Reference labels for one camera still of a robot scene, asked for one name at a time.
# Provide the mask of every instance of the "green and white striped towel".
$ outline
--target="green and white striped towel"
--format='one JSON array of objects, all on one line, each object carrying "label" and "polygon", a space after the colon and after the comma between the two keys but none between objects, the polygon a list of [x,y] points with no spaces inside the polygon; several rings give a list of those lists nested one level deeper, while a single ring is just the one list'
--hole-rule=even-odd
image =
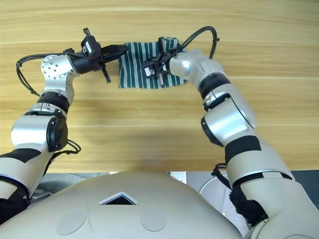
[{"label": "green and white striped towel", "polygon": [[[141,64],[159,54],[157,42],[125,43],[128,51],[119,58],[120,65],[120,83],[119,88],[144,88],[161,89],[158,77],[143,79]],[[173,47],[180,46],[175,37],[166,37],[163,41],[164,50],[169,51]],[[165,87],[178,86],[186,83],[180,77],[171,74],[163,75]]]}]

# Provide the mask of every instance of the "robotic arm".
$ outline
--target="robotic arm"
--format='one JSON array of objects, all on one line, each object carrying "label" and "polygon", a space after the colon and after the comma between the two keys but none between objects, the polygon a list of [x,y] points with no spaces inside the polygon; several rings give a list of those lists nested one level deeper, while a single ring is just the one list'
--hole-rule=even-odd
[{"label": "robotic arm", "polygon": [[84,32],[82,51],[75,53],[70,48],[42,60],[44,90],[37,103],[12,127],[14,150],[0,155],[0,224],[29,205],[40,179],[55,157],[54,152],[66,146],[67,113],[74,99],[73,79],[80,74],[102,70],[110,82],[105,63],[127,51],[124,45],[101,48],[87,28]]},{"label": "robotic arm", "polygon": [[230,199],[253,226],[245,238],[318,238],[319,211],[281,156],[257,135],[254,112],[222,66],[190,50],[167,67],[191,81],[203,98],[207,112],[201,126],[212,143],[225,148]]}]

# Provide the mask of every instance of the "black mesh grille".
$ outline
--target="black mesh grille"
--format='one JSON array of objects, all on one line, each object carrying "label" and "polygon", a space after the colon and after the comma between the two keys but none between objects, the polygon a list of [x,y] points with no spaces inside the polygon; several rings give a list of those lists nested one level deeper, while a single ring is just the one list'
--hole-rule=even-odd
[{"label": "black mesh grille", "polygon": [[112,201],[106,203],[105,205],[134,205],[129,200],[127,200],[125,197],[120,196],[116,199],[113,199]]}]

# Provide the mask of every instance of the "black cable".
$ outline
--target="black cable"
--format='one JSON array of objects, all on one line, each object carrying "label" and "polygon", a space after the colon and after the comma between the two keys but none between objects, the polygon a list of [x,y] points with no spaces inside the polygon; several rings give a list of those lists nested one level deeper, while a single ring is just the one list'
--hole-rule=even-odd
[{"label": "black cable", "polygon": [[177,53],[181,52],[189,43],[191,43],[198,35],[200,35],[201,33],[205,32],[205,31],[210,31],[213,35],[213,43],[210,49],[210,53],[209,53],[209,58],[212,59],[213,55],[215,53],[215,49],[217,46],[217,42],[219,41],[219,38],[217,37],[217,32],[215,30],[214,27],[212,26],[205,26],[202,27],[201,29],[197,30],[196,32],[194,32],[191,36],[189,36],[188,39],[186,39],[185,42],[183,42],[183,44],[178,47],[173,53],[172,55],[165,61],[165,63],[167,63],[172,57],[174,57]]},{"label": "black cable", "polygon": [[211,173],[212,176],[216,176],[218,178],[218,180],[220,182],[222,182],[222,184],[224,184],[227,188],[230,188],[230,184],[227,178],[225,178],[221,172],[219,171],[220,168],[226,168],[226,164],[225,163],[218,163],[216,164],[213,172]]},{"label": "black cable", "polygon": [[72,148],[74,148],[74,151],[72,150],[64,150],[64,151],[60,151],[60,152],[56,152],[52,155],[50,161],[52,161],[53,159],[55,159],[56,157],[60,156],[61,154],[78,154],[82,148],[80,145],[78,145],[76,142],[68,139],[68,145],[71,146]]},{"label": "black cable", "polygon": [[26,87],[31,94],[34,94],[36,96],[40,96],[40,94],[35,91],[32,86],[29,84],[29,82],[26,80],[24,77],[23,73],[20,70],[20,67],[22,67],[22,64],[27,61],[31,60],[36,60],[36,59],[43,59],[49,55],[61,55],[61,53],[47,53],[47,54],[35,54],[35,55],[29,55],[29,56],[24,56],[20,60],[17,61],[16,63],[16,74],[20,80],[20,82],[23,84],[24,87]]}]

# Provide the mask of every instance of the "wooden table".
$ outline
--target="wooden table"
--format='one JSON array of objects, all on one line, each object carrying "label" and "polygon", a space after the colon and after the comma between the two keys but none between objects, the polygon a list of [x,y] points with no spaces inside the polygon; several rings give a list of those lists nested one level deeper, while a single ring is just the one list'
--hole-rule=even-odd
[{"label": "wooden table", "polygon": [[[290,169],[319,169],[319,2],[311,0],[1,0],[0,146],[37,98],[18,81],[28,54],[80,50],[88,27],[101,45],[181,41],[205,25],[220,36],[215,59],[251,104],[258,133]],[[208,54],[211,34],[189,45]],[[22,68],[41,91],[40,61]],[[118,88],[118,63],[74,81],[69,138],[83,150],[55,160],[49,172],[211,170],[224,161],[200,127],[202,100],[191,84],[162,90]]]}]

